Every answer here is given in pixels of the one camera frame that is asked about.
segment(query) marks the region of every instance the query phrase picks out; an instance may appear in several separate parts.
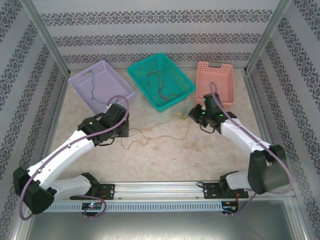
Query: white floor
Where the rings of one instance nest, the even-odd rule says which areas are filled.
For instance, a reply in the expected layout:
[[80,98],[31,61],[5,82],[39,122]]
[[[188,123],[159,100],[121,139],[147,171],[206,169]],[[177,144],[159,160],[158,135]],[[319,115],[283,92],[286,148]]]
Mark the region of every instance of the white floor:
[[[196,82],[196,70],[185,70],[184,73]],[[241,71],[235,70],[234,73],[236,104],[231,111],[243,125],[259,136]],[[116,138],[113,145],[97,146],[81,156],[59,179],[89,172],[101,182],[218,180],[220,175],[225,173],[248,169],[249,156],[231,140],[218,132],[208,134],[201,131],[199,125],[190,118],[181,120],[180,114],[172,115],[175,112],[188,114],[195,106],[195,93],[159,113],[127,72],[120,71],[119,74],[135,91],[135,99],[130,104],[130,128],[141,130],[147,138],[155,139],[168,135],[179,139],[186,136],[185,139],[162,137],[150,140],[146,146],[134,142],[129,150],[125,150],[121,146],[120,138]],[[83,119],[93,115],[69,85],[51,150],[64,143]],[[130,131],[130,135],[135,133],[138,131]],[[135,140],[147,143],[141,134],[137,134],[123,138],[124,147],[127,148]]]

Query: purple basket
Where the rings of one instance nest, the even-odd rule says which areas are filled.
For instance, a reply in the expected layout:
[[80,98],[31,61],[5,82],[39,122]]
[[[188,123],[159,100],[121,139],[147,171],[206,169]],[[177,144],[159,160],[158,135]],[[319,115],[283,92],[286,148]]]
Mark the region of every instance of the purple basket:
[[[115,95],[122,95],[129,102],[132,102],[135,97],[135,92],[129,84],[104,60],[70,77],[68,82],[94,114],[105,113],[107,102]],[[112,101],[112,103],[115,102],[127,107],[123,99]]]

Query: robotic arm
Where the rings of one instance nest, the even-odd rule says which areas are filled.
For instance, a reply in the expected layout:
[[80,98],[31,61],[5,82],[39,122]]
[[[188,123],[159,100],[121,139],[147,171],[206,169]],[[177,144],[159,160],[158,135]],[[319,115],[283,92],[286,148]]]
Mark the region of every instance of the robotic arm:
[[[45,159],[24,170],[18,167],[13,173],[15,192],[20,196],[22,190],[30,177],[40,169],[40,166],[56,153],[63,146],[69,145],[80,137],[108,129],[125,116],[126,109],[118,104],[112,104],[106,113],[99,113],[93,117],[88,117],[78,126],[72,136],[58,149],[52,152]],[[61,152],[51,160],[37,176],[33,179],[23,202],[28,206],[33,214],[42,213],[54,201],[70,198],[76,195],[96,196],[99,182],[89,173],[83,173],[72,179],[56,180],[56,178],[75,160],[89,150],[109,139],[126,138],[129,136],[129,116],[117,128],[112,131],[88,138],[70,145],[69,148]]]
[[[217,93],[215,93],[215,96],[218,101],[220,101]],[[190,111],[190,117],[196,123],[200,124],[202,130],[202,127],[206,128],[210,125],[213,131],[209,133],[217,131],[219,134],[231,139],[249,157],[248,171],[231,172],[220,177],[219,185],[222,191],[252,189],[257,194],[263,194],[288,185],[289,177],[287,173],[265,148],[274,153],[282,162],[286,161],[285,150],[280,145],[271,145],[254,136],[249,130],[242,126],[241,122],[232,112],[228,112],[232,120],[228,119],[217,106],[211,94],[206,94],[203,97],[205,110],[198,104]],[[249,137],[248,134],[253,136],[256,141]]]
[[[277,161],[259,144],[253,141],[243,130],[239,129],[241,124],[237,117],[232,113],[231,121],[224,115],[220,108],[215,104],[211,94],[204,96],[205,110],[201,105],[194,107],[189,115],[200,128],[210,125],[213,131],[231,139],[249,157],[249,168],[247,172],[231,172],[220,177],[219,187],[223,193],[232,192],[237,189],[252,189],[257,194],[263,194],[273,189],[285,186],[289,183],[288,176]],[[70,198],[76,195],[87,195],[96,197],[99,191],[99,182],[89,173],[83,173],[72,179],[56,180],[56,178],[76,159],[85,154],[102,142],[109,139],[113,143],[115,138],[126,138],[129,136],[129,115],[126,120],[112,131],[100,135],[85,138],[71,145],[83,136],[109,129],[119,123],[125,116],[126,109],[118,104],[112,104],[106,113],[100,113],[93,117],[86,118],[78,126],[72,136],[53,153],[41,160],[27,170],[18,167],[13,173],[15,192],[21,196],[26,183],[31,176],[38,171],[39,173],[27,187],[23,202],[29,207],[33,214],[45,211],[54,201]],[[286,160],[284,149],[275,145],[258,140],[261,145],[271,150],[282,161]],[[68,146],[59,155],[54,157],[45,167],[40,170],[46,160],[61,148]]]

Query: basket handle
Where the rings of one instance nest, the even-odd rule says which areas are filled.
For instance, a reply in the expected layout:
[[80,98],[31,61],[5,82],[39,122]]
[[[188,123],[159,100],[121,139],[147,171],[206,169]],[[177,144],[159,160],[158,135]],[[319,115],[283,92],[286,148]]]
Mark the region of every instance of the basket handle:
[[216,68],[216,69],[220,69],[222,67],[222,62],[218,62],[218,61],[209,61],[208,62],[208,67],[209,68]]
[[85,78],[87,75],[91,75],[91,76],[92,76],[93,74],[94,74],[94,73],[93,73],[92,70],[88,70],[88,71],[82,73],[82,77]]

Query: wall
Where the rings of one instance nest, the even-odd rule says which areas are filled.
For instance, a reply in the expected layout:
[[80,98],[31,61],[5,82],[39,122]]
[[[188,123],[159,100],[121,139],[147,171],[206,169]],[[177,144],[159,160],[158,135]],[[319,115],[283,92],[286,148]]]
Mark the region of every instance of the wall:
[[13,171],[42,158],[64,76],[18,0],[0,0],[0,240],[17,217]]
[[311,239],[320,239],[319,17],[319,0],[293,0],[251,73],[272,140],[287,152]]
[[71,70],[164,52],[180,67],[245,67],[279,0],[35,0]]

